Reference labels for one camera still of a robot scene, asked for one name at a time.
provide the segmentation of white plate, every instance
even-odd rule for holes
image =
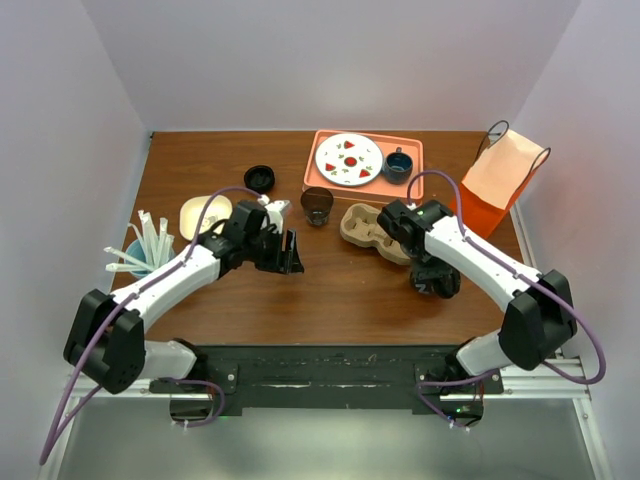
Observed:
[[[359,187],[376,178],[384,156],[373,140],[355,133],[339,133],[316,149],[316,167],[324,178],[343,187]]]

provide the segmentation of gray floor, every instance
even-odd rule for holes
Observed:
[[[494,400],[465,434],[408,411],[245,410],[184,432],[168,401],[96,399],[61,480],[591,479],[571,401]]]

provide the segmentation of orange tray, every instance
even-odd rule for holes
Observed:
[[[318,130],[316,136],[313,139],[313,145],[311,147],[311,153],[309,154],[309,161],[307,162],[307,170],[304,172],[304,182],[302,184],[302,191],[311,187],[324,187],[333,193],[336,198],[347,198],[350,200],[363,200],[367,202],[375,203],[388,203],[392,202],[396,198],[406,201],[407,198],[407,185],[409,180],[400,185],[394,185],[387,182],[382,172],[372,182],[362,185],[361,187],[343,187],[331,183],[329,180],[318,171],[316,167],[315,154],[316,148],[322,142],[332,135],[338,133],[356,133],[358,135],[364,135],[365,137],[373,140],[380,150],[382,155],[386,158],[387,155],[396,151],[396,148],[402,147],[402,151],[409,155],[413,160],[413,172],[412,176],[418,172],[424,170],[424,158],[422,155],[422,142],[419,140],[412,140],[410,138],[402,137],[390,137],[388,135],[377,135],[372,133],[360,133],[360,132],[344,132],[338,130]],[[412,198],[416,200],[422,200],[424,196],[424,177],[420,178],[411,191]]]

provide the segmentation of orange paper bag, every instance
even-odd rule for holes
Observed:
[[[482,150],[496,129],[506,125],[498,139]],[[493,233],[525,189],[537,169],[549,158],[551,148],[542,149],[501,120],[489,129],[479,155],[460,184],[465,225],[486,239]],[[451,208],[456,211],[456,201]]]

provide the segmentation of black metal base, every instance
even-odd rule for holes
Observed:
[[[226,394],[224,415],[244,408],[407,409],[433,413],[418,398],[420,375],[439,375],[455,346],[198,346],[207,355],[209,380]],[[502,393],[502,381],[487,380],[484,391]],[[205,392],[204,387],[157,380],[151,393]],[[451,389],[471,393],[475,387]],[[453,418],[478,418],[482,402],[429,399]],[[196,420],[211,408],[208,400],[172,400],[174,420]]]

